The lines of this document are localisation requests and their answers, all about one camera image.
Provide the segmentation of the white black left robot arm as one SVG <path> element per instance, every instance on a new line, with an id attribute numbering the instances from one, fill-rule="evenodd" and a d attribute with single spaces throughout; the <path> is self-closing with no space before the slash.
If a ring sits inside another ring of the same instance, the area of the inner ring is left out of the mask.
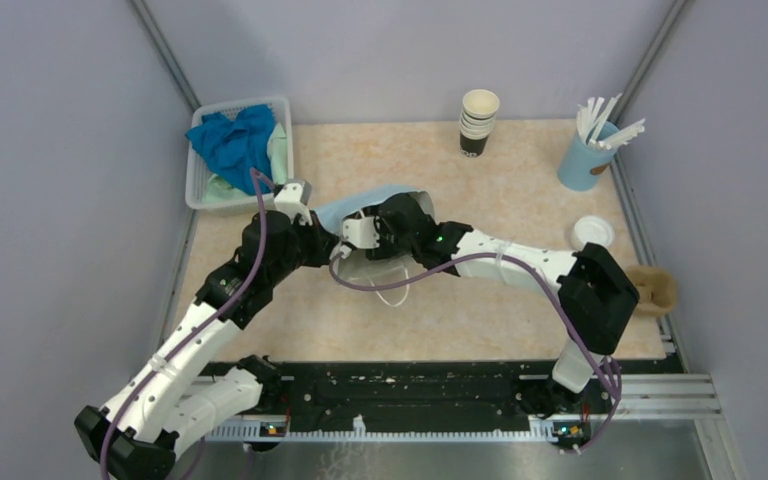
<path id="1" fill-rule="evenodd" d="M 105 479 L 164 479 L 192 445 L 233 415 L 279 404 L 274 368 L 255 357 L 200 392 L 185 393 L 215 354 L 272 299 L 295 270 L 327 264 L 339 227 L 316 214 L 268 210 L 242 233 L 234 256 L 211 272 L 184 318 L 147 364 L 75 427 Z"/>

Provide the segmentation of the stack of paper cups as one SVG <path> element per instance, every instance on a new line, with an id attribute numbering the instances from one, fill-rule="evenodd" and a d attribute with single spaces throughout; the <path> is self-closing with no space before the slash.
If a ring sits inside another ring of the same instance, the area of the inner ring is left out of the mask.
<path id="1" fill-rule="evenodd" d="M 501 102 L 490 90 L 473 89 L 462 98 L 459 142 L 461 154 L 476 158 L 483 154 L 495 127 Z"/>

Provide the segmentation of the light blue paper bag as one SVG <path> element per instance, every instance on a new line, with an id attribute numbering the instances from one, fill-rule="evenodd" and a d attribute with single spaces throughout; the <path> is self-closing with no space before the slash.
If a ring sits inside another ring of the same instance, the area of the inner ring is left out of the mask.
<path id="1" fill-rule="evenodd" d="M 375 217 L 376 207 L 398 194 L 416 198 L 426 213 L 434 215 L 434 205 L 429 194 L 424 190 L 404 185 L 385 185 L 344 197 L 318 207 L 316 214 L 327 231 L 339 236 L 344 218 Z M 337 262 L 329 265 L 329 271 L 336 276 L 340 284 L 350 283 L 355 290 L 374 293 L 385 305 L 393 308 L 401 306 L 407 300 L 410 292 L 408 285 L 402 287 L 402 298 L 396 302 L 388 300 L 379 288 L 395 283 L 397 274 L 400 274 L 404 280 L 410 277 L 408 269 L 410 255 L 371 255 L 372 250 L 356 250 L 348 259 L 341 260 L 336 250 L 332 258 Z"/>

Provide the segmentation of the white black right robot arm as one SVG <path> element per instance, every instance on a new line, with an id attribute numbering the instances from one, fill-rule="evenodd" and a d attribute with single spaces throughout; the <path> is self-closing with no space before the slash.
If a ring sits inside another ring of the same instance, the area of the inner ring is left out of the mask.
<path id="1" fill-rule="evenodd" d="M 613 355 L 640 294 L 604 246 L 527 247 L 469 224 L 438 222 L 409 193 L 363 210 L 360 222 L 371 258 L 408 255 L 430 274 L 488 279 L 543 294 L 568 334 L 546 385 L 554 409 L 574 411 L 586 400 L 591 378 L 612 400 L 620 399 L 620 369 Z"/>

